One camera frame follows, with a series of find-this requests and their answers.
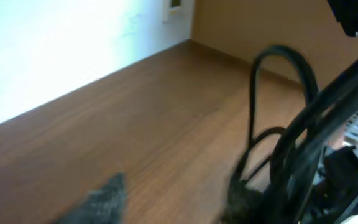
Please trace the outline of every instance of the wooden desk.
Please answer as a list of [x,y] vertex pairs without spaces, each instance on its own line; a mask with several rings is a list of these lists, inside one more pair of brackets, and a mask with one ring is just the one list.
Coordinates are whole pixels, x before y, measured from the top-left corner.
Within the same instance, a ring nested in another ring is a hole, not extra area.
[[[49,222],[119,171],[126,223],[210,223],[245,144],[248,73],[187,42],[1,124],[0,223]],[[301,91],[260,81],[257,130],[287,125]]]

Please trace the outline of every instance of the black device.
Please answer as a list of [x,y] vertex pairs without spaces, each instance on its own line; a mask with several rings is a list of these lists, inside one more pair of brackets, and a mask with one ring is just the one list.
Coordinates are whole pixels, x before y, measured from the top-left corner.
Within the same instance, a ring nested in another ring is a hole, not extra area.
[[[358,1],[329,0],[348,36],[358,32]],[[258,70],[269,55],[286,58],[298,71],[306,107],[287,128],[273,127],[254,136]],[[358,111],[358,60],[319,91],[313,70],[296,50],[275,45],[253,62],[250,77],[248,144],[231,175],[222,223],[341,223],[358,215],[358,158],[355,147],[338,151],[328,137]],[[301,143],[299,136],[307,132]],[[250,152],[263,139],[281,135],[273,150],[243,179]],[[247,183],[270,163],[270,185],[264,192]]]
[[358,0],[328,0],[338,22],[346,35],[357,36],[358,32]]

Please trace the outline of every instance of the cable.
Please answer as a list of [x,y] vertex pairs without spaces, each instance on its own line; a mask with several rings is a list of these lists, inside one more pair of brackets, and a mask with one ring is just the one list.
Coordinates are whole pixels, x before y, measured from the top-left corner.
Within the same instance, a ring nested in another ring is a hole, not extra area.
[[[275,127],[265,130],[256,138],[254,138],[257,75],[259,73],[262,60],[269,55],[282,56],[293,65],[295,70],[298,72],[298,76],[300,78],[301,84],[303,85],[303,93],[305,96],[306,105],[310,104],[317,97],[319,92],[313,70],[311,69],[307,61],[302,57],[301,54],[299,54],[297,51],[289,47],[282,46],[282,45],[272,46],[267,50],[264,50],[254,60],[252,64],[252,70],[250,74],[250,85],[249,85],[250,113],[249,113],[249,131],[248,131],[248,139],[247,139],[248,147],[243,153],[242,157],[239,159],[239,162],[237,163],[237,166],[231,177],[231,182],[240,180],[242,172],[245,169],[248,156],[256,144],[258,144],[261,140],[263,140],[264,138],[266,138],[271,134],[282,135],[285,132],[285,128]],[[275,167],[282,165],[283,162],[278,162],[278,160],[280,159],[281,161],[284,161],[285,159],[279,157],[280,154],[284,154],[285,156],[288,157],[288,155],[290,154],[290,150],[280,151],[280,152],[274,151],[271,156],[268,156],[268,158],[264,159],[264,161],[259,166],[257,166],[256,169],[254,169],[254,171],[251,173],[251,175],[248,177],[245,183],[250,181],[250,179],[252,179],[256,175],[256,173],[258,173],[258,171],[261,170],[261,168],[263,168],[263,166],[265,166],[269,161],[271,165],[270,173],[272,173],[272,170],[274,170]]]
[[[282,55],[298,70],[304,87],[306,107],[287,129],[277,129],[278,127],[268,129],[254,138],[257,73],[262,59],[268,55]],[[318,162],[322,158],[325,140],[358,110],[358,60],[321,93],[318,93],[313,71],[304,58],[288,47],[273,46],[263,51],[252,65],[249,96],[248,147],[236,165],[231,183],[240,180],[249,153],[256,144],[271,134],[280,134],[281,138],[272,155],[265,158],[252,171],[245,183],[270,161],[271,184],[263,193],[262,199],[257,205],[258,209],[254,211],[253,222],[270,223],[277,222],[277,220],[297,222],[301,219],[308,201],[313,186],[313,177]],[[332,108],[332,110],[323,116],[328,108]],[[295,141],[304,130],[308,131],[307,137],[297,147]],[[332,223],[348,217],[358,203],[358,183],[355,184],[355,188],[342,204],[324,215],[319,221]],[[288,217],[282,216],[281,208],[286,208]]]
[[293,50],[289,47],[282,45],[274,45],[266,50],[264,50],[253,62],[252,70],[250,74],[250,84],[249,84],[249,102],[250,102],[250,113],[249,113],[249,130],[248,130],[248,147],[244,152],[243,156],[240,158],[236,171],[233,173],[233,178],[240,179],[241,173],[246,166],[246,160],[253,150],[254,146],[257,144],[254,139],[254,125],[255,125],[255,105],[256,105],[256,82],[257,75],[259,73],[260,65],[263,58],[269,55],[280,55],[285,57],[298,71],[299,78],[301,83],[304,86],[304,96],[306,104],[309,104],[318,94],[318,86],[316,79],[314,77],[313,70],[306,62],[306,60],[299,54],[296,50]]

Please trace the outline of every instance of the beige wall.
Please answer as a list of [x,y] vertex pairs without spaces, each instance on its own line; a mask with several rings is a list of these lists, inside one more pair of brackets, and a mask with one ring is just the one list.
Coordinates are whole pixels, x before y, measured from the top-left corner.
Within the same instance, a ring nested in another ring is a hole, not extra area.
[[[345,35],[326,0],[197,0],[192,39],[247,62],[269,45],[288,45],[309,61],[320,86],[358,58],[358,37]],[[280,58],[264,67],[296,79]]]

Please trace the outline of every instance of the black cable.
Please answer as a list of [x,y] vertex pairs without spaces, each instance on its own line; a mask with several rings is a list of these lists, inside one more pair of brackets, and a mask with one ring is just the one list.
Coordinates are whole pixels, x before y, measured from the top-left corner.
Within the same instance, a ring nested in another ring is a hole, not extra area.
[[253,62],[252,70],[250,74],[250,84],[249,84],[249,104],[250,104],[250,112],[249,112],[249,128],[248,128],[248,147],[244,152],[243,156],[240,158],[238,165],[236,167],[236,171],[233,173],[233,178],[240,179],[242,171],[246,166],[246,160],[248,156],[253,150],[254,139],[254,126],[255,126],[255,105],[256,105],[256,82],[257,75],[259,73],[260,65],[262,63],[263,58],[269,55],[279,55],[286,58],[293,67],[297,70],[298,76],[300,78],[301,83],[304,86],[304,96],[306,104],[309,104],[313,101],[314,98],[318,95],[318,86],[316,79],[314,77],[313,70],[307,63],[307,61],[299,54],[296,50],[293,50],[289,47],[282,45],[274,45],[266,50],[264,50]]
[[[241,178],[250,151],[259,141],[268,136],[265,134],[263,138],[259,138],[259,136],[255,139],[253,138],[256,76],[262,58],[270,54],[280,55],[282,54],[282,52],[280,52],[281,50],[286,51],[288,48],[274,46],[270,50],[268,49],[262,52],[252,66],[248,148],[237,164],[231,179],[232,181],[238,181]],[[300,57],[301,59],[299,60],[295,59],[299,55],[300,54],[296,52],[295,54],[286,54],[284,56],[287,59],[289,57],[288,60],[291,61],[298,70],[300,80],[305,89],[306,107],[287,129],[279,133],[282,136],[272,156],[265,159],[249,176],[249,179],[251,179],[266,165],[268,159],[270,159],[270,171],[271,173],[274,171],[274,178],[272,178],[271,175],[271,184],[263,193],[258,210],[255,210],[253,221],[275,222],[282,220],[283,217],[281,217],[282,214],[279,208],[288,205],[288,201],[292,202],[292,205],[296,208],[296,210],[290,214],[293,218],[290,217],[288,220],[291,220],[290,222],[297,222],[300,219],[303,208],[308,201],[314,173],[316,172],[317,164],[323,151],[324,141],[336,128],[358,110],[358,61],[353,63],[314,99],[318,89],[317,85],[314,85],[316,82],[315,80],[313,81],[313,71],[311,71],[310,66],[308,66],[303,57]],[[322,114],[329,107],[333,107],[333,109],[322,118]],[[295,141],[304,130],[308,130],[308,135],[299,148],[297,148]],[[288,195],[288,184],[290,181],[296,184],[293,188],[293,194]],[[323,223],[327,220],[334,222],[349,216],[353,207],[358,203],[358,187],[356,188],[357,189],[344,200],[345,205],[342,203],[320,220],[322,220]]]
[[[302,175],[304,175],[307,168],[310,167],[310,164],[313,162],[313,160],[319,156],[321,146],[325,140],[327,140],[329,135],[358,110],[358,74],[354,75],[357,77],[357,80],[354,80],[355,82],[357,81],[357,85],[351,91],[347,92],[347,95],[342,100],[340,100],[335,105],[335,107],[323,118],[318,127],[316,127],[315,131],[309,134],[306,140],[301,143],[298,150],[300,153],[297,155],[297,158],[288,160],[288,165],[284,167],[284,170],[281,170],[278,173],[278,177],[265,191],[264,199],[261,203],[263,207],[274,210],[274,207],[277,206],[278,203],[278,196],[282,197],[282,195],[285,195],[287,183],[290,177],[303,178]],[[314,107],[317,107],[318,105],[316,105],[315,102],[313,102],[311,106],[307,106],[305,109],[312,110],[313,105]],[[349,196],[346,200],[346,203],[348,201],[353,202],[355,198],[356,197]],[[330,214],[330,217],[339,218],[338,214],[341,215],[343,213],[344,211],[338,210],[338,212],[335,214]]]
[[[239,181],[242,175],[243,170],[246,166],[246,161],[248,160],[248,156],[255,147],[257,143],[259,143],[261,140],[266,138],[267,136],[277,133],[277,134],[283,134],[285,131],[285,128],[272,128],[265,130],[260,135],[258,135],[256,138],[253,137],[254,135],[254,124],[255,124],[255,107],[256,107],[256,82],[257,82],[257,75],[259,73],[260,65],[262,63],[263,58],[269,55],[279,55],[284,58],[286,58],[295,68],[295,70],[298,72],[298,76],[300,78],[301,84],[303,85],[304,89],[304,96],[305,96],[305,102],[306,104],[310,104],[318,95],[318,86],[316,79],[314,77],[313,70],[309,66],[309,64],[306,62],[306,60],[302,57],[301,54],[299,54],[297,51],[286,47],[282,45],[275,45],[273,47],[268,48],[267,50],[264,50],[253,62],[252,64],[252,70],[250,74],[250,85],[249,85],[249,102],[250,102],[250,113],[249,113],[249,131],[248,131],[248,147],[245,150],[242,157],[239,159],[239,162],[237,163],[237,166],[235,168],[235,171],[231,177],[231,181]],[[276,166],[282,165],[283,162],[278,162],[278,155],[279,154],[285,154],[287,157],[290,154],[290,150],[282,151],[278,153],[278,151],[273,152],[271,156],[269,156],[267,159],[265,159],[259,166],[256,167],[256,169],[253,170],[251,175],[248,177],[248,179],[245,181],[247,183],[251,178],[258,173],[261,168],[263,168],[264,165],[266,165],[270,161],[270,173],[272,173],[272,170],[275,169]]]

